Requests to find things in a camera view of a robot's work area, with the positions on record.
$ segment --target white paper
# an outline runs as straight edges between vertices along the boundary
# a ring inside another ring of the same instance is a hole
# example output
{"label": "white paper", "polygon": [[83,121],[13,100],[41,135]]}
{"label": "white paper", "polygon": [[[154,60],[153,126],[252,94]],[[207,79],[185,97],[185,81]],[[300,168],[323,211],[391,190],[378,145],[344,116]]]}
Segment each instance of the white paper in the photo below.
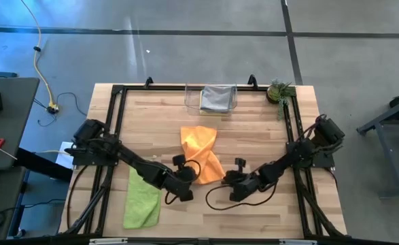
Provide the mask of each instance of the white paper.
{"label": "white paper", "polygon": [[[60,150],[59,151],[65,151],[66,148],[70,148],[72,146],[72,142],[62,142],[62,145],[60,145]],[[74,160],[73,157],[68,156],[67,154],[58,154],[56,163],[59,165],[62,165],[63,167],[72,169],[72,161]]]}

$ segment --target gray cloth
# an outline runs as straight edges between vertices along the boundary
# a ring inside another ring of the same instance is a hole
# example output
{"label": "gray cloth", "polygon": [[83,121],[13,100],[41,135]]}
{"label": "gray cloth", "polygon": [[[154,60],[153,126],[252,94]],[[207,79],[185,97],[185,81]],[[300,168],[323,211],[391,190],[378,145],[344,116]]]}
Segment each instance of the gray cloth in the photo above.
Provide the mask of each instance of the gray cloth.
{"label": "gray cloth", "polygon": [[205,86],[201,93],[201,110],[229,112],[234,92],[234,86]]}

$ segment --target yellow cable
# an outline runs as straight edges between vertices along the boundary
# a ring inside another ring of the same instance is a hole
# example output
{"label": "yellow cable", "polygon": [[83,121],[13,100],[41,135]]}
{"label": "yellow cable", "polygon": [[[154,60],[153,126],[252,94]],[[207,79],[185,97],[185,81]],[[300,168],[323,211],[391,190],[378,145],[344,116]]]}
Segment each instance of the yellow cable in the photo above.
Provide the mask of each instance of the yellow cable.
{"label": "yellow cable", "polygon": [[[35,20],[35,22],[36,22],[37,31],[39,32],[39,41],[37,42],[36,47],[41,48],[40,47],[41,46],[41,39],[42,39],[41,27],[39,26],[39,23],[37,22],[35,15],[32,13],[32,11],[27,6],[27,4],[24,2],[24,0],[21,0],[21,2],[22,2],[22,4],[24,4],[25,8],[29,11],[31,16],[33,17],[33,20]],[[37,53],[38,53],[38,51],[35,50],[35,55],[33,56],[33,66],[35,67],[36,72],[39,74],[41,79],[44,81],[45,86],[47,87],[47,91],[48,91],[48,94],[50,96],[50,103],[48,104],[48,107],[56,109],[57,106],[55,104],[55,101],[52,98],[52,92],[51,92],[50,86],[48,85],[47,80],[44,78],[44,76],[40,72],[39,68],[37,67],[37,59],[36,59]]]}

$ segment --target metal stand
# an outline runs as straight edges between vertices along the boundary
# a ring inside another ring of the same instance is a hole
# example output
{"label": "metal stand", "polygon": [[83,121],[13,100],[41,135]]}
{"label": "metal stand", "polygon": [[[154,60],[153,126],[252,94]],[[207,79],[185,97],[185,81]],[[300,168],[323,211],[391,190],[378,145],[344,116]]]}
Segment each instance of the metal stand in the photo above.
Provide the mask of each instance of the metal stand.
{"label": "metal stand", "polygon": [[384,129],[384,125],[386,124],[399,125],[399,104],[395,105],[388,111],[384,112],[382,115],[366,123],[364,126],[356,129],[356,131],[363,136],[366,135],[367,131],[370,131],[371,129],[376,130],[379,141],[382,145],[383,154],[393,167],[398,186],[392,190],[380,192],[379,198],[381,199],[399,197],[399,162],[395,160],[395,152],[386,140]]}

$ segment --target wire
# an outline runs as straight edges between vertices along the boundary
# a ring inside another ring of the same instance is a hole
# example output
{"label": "wire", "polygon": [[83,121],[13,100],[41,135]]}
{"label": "wire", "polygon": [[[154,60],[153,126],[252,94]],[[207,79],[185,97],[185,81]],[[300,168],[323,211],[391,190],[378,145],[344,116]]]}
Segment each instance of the wire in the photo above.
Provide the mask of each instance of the wire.
{"label": "wire", "polygon": [[169,197],[169,193],[170,193],[170,192],[167,192],[167,193],[166,193],[166,197],[164,197],[164,203],[165,203],[166,205],[171,205],[171,204],[178,198],[178,196],[174,196],[174,197],[172,198],[172,200],[167,201],[167,197]]}
{"label": "wire", "polygon": [[38,119],[38,120],[37,120],[37,124],[38,124],[39,126],[41,126],[41,127],[48,127],[48,126],[50,126],[51,124],[53,124],[55,121],[57,121],[57,116],[56,116],[56,115],[53,115],[53,114],[50,114],[50,115],[51,115],[51,117],[52,117],[52,121],[51,121],[51,122],[49,122],[49,123],[43,125],[43,124],[41,124],[41,121]]}
{"label": "wire", "polygon": [[315,123],[311,126],[309,126],[307,129],[305,129],[305,131],[303,131],[302,134],[299,135],[299,137],[295,140],[295,142],[298,142],[299,140],[301,140],[302,138],[305,137],[305,133],[308,132],[307,137],[311,136],[313,130],[315,129],[315,127],[318,125],[320,119],[325,118],[326,114],[321,114],[319,115],[316,119],[315,119]]}
{"label": "wire", "polygon": [[215,191],[215,190],[217,190],[217,189],[221,189],[221,188],[224,188],[224,187],[230,187],[229,184],[224,184],[224,185],[222,185],[222,186],[214,187],[214,188],[212,188],[211,190],[209,190],[208,193],[205,195],[205,201],[207,202],[207,205],[208,205],[211,209],[217,210],[217,211],[228,210],[228,209],[235,208],[235,207],[242,206],[242,205],[259,206],[259,205],[261,205],[261,204],[266,203],[268,200],[270,200],[270,199],[273,197],[273,195],[275,194],[276,186],[277,186],[277,185],[278,185],[278,182],[276,182],[276,183],[273,185],[274,187],[273,187],[273,191],[272,191],[271,195],[268,196],[264,201],[260,201],[259,203],[238,203],[238,204],[235,204],[235,205],[226,207],[226,208],[215,208],[215,207],[213,207],[213,206],[208,202],[208,195],[210,195],[210,193],[211,193],[212,191]]}
{"label": "wire", "polygon": [[71,205],[71,196],[72,196],[72,192],[74,192],[74,188],[75,188],[75,185],[77,184],[77,180],[78,180],[78,178],[83,174],[83,172],[84,172],[84,170],[86,169],[86,168],[88,168],[88,166],[87,165],[85,165],[79,172],[78,172],[78,174],[77,174],[77,177],[75,177],[75,180],[74,180],[74,182],[72,182],[72,185],[71,185],[71,191],[69,192],[69,196],[68,196],[68,202],[67,202],[67,204],[66,204],[66,226],[68,227],[68,229],[70,228],[70,223],[71,223],[71,221],[69,220],[69,206]]}
{"label": "wire", "polygon": [[33,17],[33,20],[34,20],[35,23],[36,23],[37,32],[39,33],[39,40],[37,41],[36,47],[33,48],[33,49],[35,50],[35,55],[33,56],[33,66],[35,67],[35,70],[36,70],[36,72],[39,74],[39,76],[41,77],[41,79],[44,81],[45,86],[46,86],[46,88],[47,88],[48,94],[49,94],[49,96],[50,96],[50,103],[49,103],[48,106],[51,107],[51,108],[55,108],[55,107],[56,107],[56,104],[55,104],[55,102],[53,101],[52,92],[51,92],[50,86],[48,85],[47,80],[44,78],[44,76],[43,76],[42,73],[40,72],[39,68],[37,67],[37,61],[38,61],[39,59],[36,59],[36,57],[37,57],[37,53],[40,52],[40,50],[41,50],[41,40],[42,40],[41,27],[39,26],[39,23],[38,23],[38,21],[37,21],[35,15],[32,13],[32,11],[31,11],[30,8],[27,6],[27,4],[24,2],[24,0],[21,0],[21,2],[22,2],[22,4],[24,4],[25,8],[29,11],[29,13],[31,14],[31,17]]}
{"label": "wire", "polygon": [[38,153],[59,153],[59,154],[65,154],[65,155],[71,156],[71,154],[69,154],[68,152],[63,152],[63,151],[59,151],[59,150],[45,150],[43,152],[38,152]]}
{"label": "wire", "polygon": [[75,95],[75,93],[72,93],[72,92],[65,92],[65,93],[58,94],[58,95],[57,95],[57,99],[56,99],[57,106],[58,106],[58,98],[59,98],[61,95],[73,95],[73,96],[74,96],[74,99],[75,99],[75,106],[76,106],[78,112],[80,112],[80,113],[83,114],[84,116],[87,116],[87,114],[84,113],[84,112],[78,107],[77,95]]}
{"label": "wire", "polygon": [[329,172],[329,174],[334,178],[334,180],[335,180],[335,186],[336,186],[336,188],[338,188],[338,182],[336,181],[336,177],[335,177],[334,172],[333,172],[332,170],[330,170],[329,167],[325,167],[324,169],[325,169],[327,172]]}
{"label": "wire", "polygon": [[[75,98],[75,106],[77,107],[77,110],[78,110],[81,114],[83,114],[84,116],[87,116],[87,114],[84,113],[83,111],[81,111],[81,109],[78,107],[77,95],[75,95],[75,93],[72,93],[72,92],[65,92],[65,93],[61,93],[61,94],[57,95],[56,103],[57,103],[57,101],[58,101],[58,98],[59,98],[61,95],[68,95],[68,94],[74,96],[74,98]],[[39,100],[37,100],[36,98],[34,98],[33,102],[36,103],[37,105],[40,105],[40,106],[43,107],[45,110],[47,110],[47,107],[44,106],[43,103],[41,103],[41,102],[40,102]],[[41,127],[48,127],[48,126],[50,126],[51,124],[53,124],[54,122],[56,122],[56,121],[57,121],[57,114],[54,114],[54,115],[53,115],[53,114],[50,114],[50,115],[51,115],[51,117],[52,117],[52,120],[51,120],[49,123],[43,125],[43,124],[41,124],[41,121],[38,120],[38,121],[37,121],[37,124],[38,124],[39,126],[41,126]]]}
{"label": "wire", "polygon": [[195,181],[198,180],[198,178],[199,178],[199,176],[201,175],[201,172],[202,172],[202,167],[201,167],[201,164],[198,163],[198,161],[193,160],[193,159],[187,160],[187,161],[183,164],[183,166],[185,166],[186,163],[190,163],[190,162],[196,163],[196,164],[198,165],[198,167],[199,167],[199,171],[198,171],[198,174],[196,175],[196,178],[190,181],[190,183],[192,183],[192,182],[195,182]]}
{"label": "wire", "polygon": [[[189,181],[183,181],[183,180],[180,180],[177,176],[175,176],[175,175],[173,175],[173,174],[172,174],[172,177],[177,178],[180,182],[183,182],[183,183],[186,183],[186,184],[190,184],[190,183],[193,183],[194,181],[198,180],[199,176],[201,175],[201,171],[202,171],[202,169],[201,169],[201,164],[199,164],[198,161],[191,159],[191,160],[187,160],[185,163],[183,163],[183,166],[185,166],[186,163],[189,163],[189,162],[196,163],[196,164],[199,166],[199,172],[198,172],[198,174],[196,175],[196,178],[195,178],[195,179],[189,180]],[[166,196],[164,197],[164,203],[165,203],[166,205],[171,205],[171,204],[178,198],[178,196],[176,195],[176,196],[174,196],[174,197],[172,198],[172,200],[167,201],[167,198],[168,198],[168,197],[169,197],[169,192],[167,192],[167,193],[166,193]]]}
{"label": "wire", "polygon": [[[35,204],[28,204],[27,206],[24,205],[24,208],[32,208],[34,206],[38,206],[38,205],[42,205],[42,204],[49,204],[52,201],[65,201],[64,199],[51,199],[50,201],[44,201],[44,202],[40,202],[40,203],[35,203]],[[15,209],[19,209],[20,207],[13,207],[13,208],[6,208],[2,211],[0,211],[0,214],[3,214],[4,212],[7,212],[9,210],[15,210]]]}
{"label": "wire", "polygon": [[47,107],[44,106],[40,101],[38,101],[37,99],[33,100],[33,103],[36,103],[37,105],[40,105],[43,109],[47,110]]}

